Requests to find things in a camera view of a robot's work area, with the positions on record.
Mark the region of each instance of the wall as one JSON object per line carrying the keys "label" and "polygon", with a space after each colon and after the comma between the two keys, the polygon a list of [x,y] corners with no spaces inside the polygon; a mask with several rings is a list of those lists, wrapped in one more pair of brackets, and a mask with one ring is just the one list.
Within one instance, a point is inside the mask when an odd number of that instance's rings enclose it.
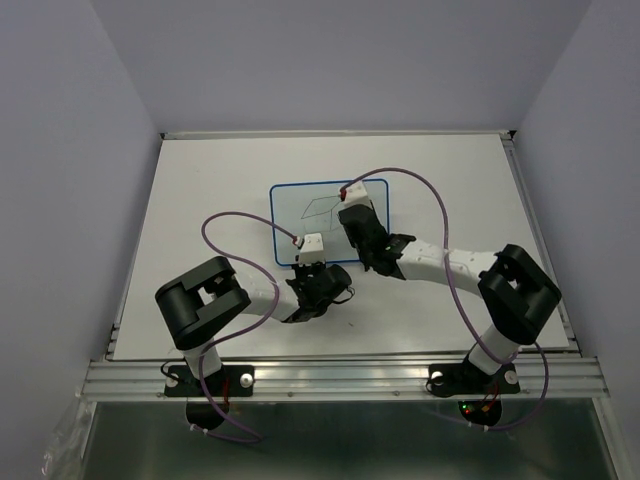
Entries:
{"label": "wall", "polygon": [[159,139],[86,1],[0,9],[0,477],[38,478],[104,351]]}
{"label": "wall", "polygon": [[585,351],[599,356],[640,472],[640,3],[596,0],[517,146]]}
{"label": "wall", "polygon": [[587,0],[92,0],[161,131],[517,128]]}

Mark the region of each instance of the screw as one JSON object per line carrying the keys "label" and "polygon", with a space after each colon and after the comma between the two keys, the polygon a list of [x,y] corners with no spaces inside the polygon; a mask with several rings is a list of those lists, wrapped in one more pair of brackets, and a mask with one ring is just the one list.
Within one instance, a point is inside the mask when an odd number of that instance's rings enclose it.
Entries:
{"label": "screw", "polygon": [[513,370],[507,370],[504,374],[504,379],[509,385],[515,385],[518,383],[518,374]]}
{"label": "screw", "polygon": [[240,376],[240,385],[242,386],[242,388],[249,388],[251,385],[253,385],[253,377],[250,373],[243,373]]}

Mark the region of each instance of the purple cable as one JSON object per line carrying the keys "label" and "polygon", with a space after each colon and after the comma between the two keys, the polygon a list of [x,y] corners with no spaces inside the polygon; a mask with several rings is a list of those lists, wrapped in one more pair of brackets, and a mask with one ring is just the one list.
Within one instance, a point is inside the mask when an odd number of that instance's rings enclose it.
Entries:
{"label": "purple cable", "polygon": [[273,276],[267,271],[266,268],[258,265],[257,263],[249,260],[248,258],[244,258],[244,257],[239,257],[237,255],[232,255],[230,253],[224,252],[222,250],[220,250],[218,247],[216,247],[211,240],[209,240],[209,237],[207,237],[207,225],[209,225],[209,223],[212,220],[215,220],[216,218],[220,218],[220,217],[226,217],[226,216],[239,216],[239,217],[247,217],[247,218],[251,218],[253,220],[258,220],[259,222],[265,223],[267,225],[270,225],[271,227],[275,228],[276,230],[281,231],[282,233],[284,233],[285,235],[288,235],[289,237],[291,237],[294,241],[296,240],[296,236],[293,235],[291,232],[285,230],[284,228],[280,227],[279,225],[276,225],[275,223],[259,217],[258,215],[253,215],[251,213],[244,213],[244,212],[220,212],[220,213],[216,213],[215,215],[211,215],[209,218],[207,218],[203,223],[202,223],[202,227],[200,228],[200,233],[202,234],[202,238],[204,239],[205,243],[217,254],[219,255],[223,255],[227,258],[231,258],[233,260],[237,260],[238,262],[242,262],[242,263],[246,263],[247,265],[251,265],[253,268],[259,270],[260,272],[262,272],[264,274],[264,276],[267,277],[267,279],[273,284],[273,292],[274,292],[274,296],[273,296],[273,302],[271,302],[271,306],[269,307],[269,309],[267,310],[267,312],[260,318],[260,320],[258,320],[256,323],[254,323],[253,325],[250,325],[249,327],[243,328],[242,330],[238,330],[237,332],[231,333],[225,337],[219,338],[217,340],[214,340],[213,342],[211,342],[209,345],[207,345],[203,350],[202,353],[200,354],[200,358],[198,360],[198,373],[199,373],[199,379],[200,379],[200,386],[202,387],[202,391],[204,392],[205,397],[207,397],[207,400],[209,401],[209,403],[211,404],[211,406],[214,408],[214,410],[216,411],[216,413],[218,415],[220,415],[224,420],[226,420],[227,422],[229,422],[231,425],[234,425],[236,428],[248,433],[249,435],[253,436],[254,438],[240,438],[240,437],[231,437],[229,435],[222,435],[219,433],[213,433],[213,432],[209,432],[209,431],[205,431],[204,429],[198,427],[197,425],[193,425],[192,428],[200,431],[200,432],[204,432],[207,436],[209,437],[214,437],[214,438],[218,438],[221,440],[228,440],[231,442],[237,442],[237,443],[258,443],[262,440],[262,435],[260,435],[258,432],[252,430],[251,428],[247,427],[246,425],[243,425],[242,423],[238,422],[237,420],[234,420],[230,415],[226,414],[216,403],[216,401],[213,399],[213,396],[211,395],[211,392],[209,391],[209,388],[207,387],[207,383],[204,381],[204,376],[203,376],[203,367],[204,367],[204,355],[211,350],[214,346],[218,345],[219,343],[225,342],[227,340],[231,340],[232,338],[236,338],[239,337],[240,335],[244,335],[245,333],[248,333],[252,330],[255,330],[256,328],[258,328],[260,325],[262,325],[264,322],[267,321],[267,319],[271,316],[271,314],[275,311],[276,307],[278,306],[278,300],[280,299],[280,289],[278,288],[278,284],[275,278],[273,278]]}
{"label": "purple cable", "polygon": [[[496,355],[494,355],[493,352],[489,350],[489,347],[487,347],[487,345],[482,341],[482,338],[480,337],[480,335],[478,335],[478,332],[476,331],[473,324],[471,323],[471,320],[469,319],[467,312],[464,310],[464,307],[462,306],[462,302],[460,301],[460,297],[458,296],[458,291],[456,290],[456,286],[453,280],[453,272],[451,271],[451,264],[449,263],[449,215],[447,214],[447,209],[444,206],[444,201],[442,200],[442,197],[440,196],[436,188],[433,186],[433,184],[431,184],[431,182],[429,182],[426,178],[422,177],[421,175],[418,175],[415,172],[412,172],[411,170],[407,170],[405,168],[399,168],[399,167],[382,167],[382,168],[376,168],[375,170],[371,170],[370,172],[364,173],[359,177],[355,178],[354,180],[351,180],[349,183],[343,185],[340,188],[340,192],[343,192],[346,188],[350,187],[354,183],[364,180],[365,178],[371,175],[375,175],[376,173],[383,173],[383,172],[397,172],[397,173],[404,173],[405,175],[409,175],[410,177],[413,177],[419,180],[420,182],[422,182],[424,185],[426,185],[429,188],[429,190],[431,190],[431,193],[433,193],[433,195],[436,197],[438,205],[440,206],[440,211],[442,212],[442,220],[444,223],[444,239],[442,241],[442,247],[444,249],[444,271],[447,276],[447,284],[449,285],[449,290],[451,291],[453,302],[456,304],[456,308],[458,309],[458,312],[460,313],[460,316],[462,317],[462,320],[464,321],[465,325],[469,329],[469,332],[471,332],[471,335],[473,336],[474,340],[480,346],[480,348],[482,348],[484,353],[486,353],[487,356],[496,363],[499,363],[502,365],[511,363],[511,361],[516,357],[517,352],[506,360],[502,360],[498,358]],[[531,420],[531,418],[534,417],[540,411],[540,408],[542,407],[542,404],[544,403],[544,400],[547,397],[547,390],[549,389],[549,363],[547,362],[547,357],[544,354],[544,351],[542,350],[542,347],[540,347],[538,342],[534,342],[534,345],[538,349],[538,352],[542,357],[542,363],[544,365],[544,386],[542,387],[542,393],[540,394],[540,399],[536,403],[535,407],[521,419],[516,420],[515,422],[507,425],[490,427],[489,430],[491,431],[510,430],[512,428],[515,428]],[[431,413],[438,417],[446,418],[447,420],[451,420],[456,423],[461,423],[461,420],[457,418],[452,418],[447,415],[442,415],[436,412],[431,412]]]}

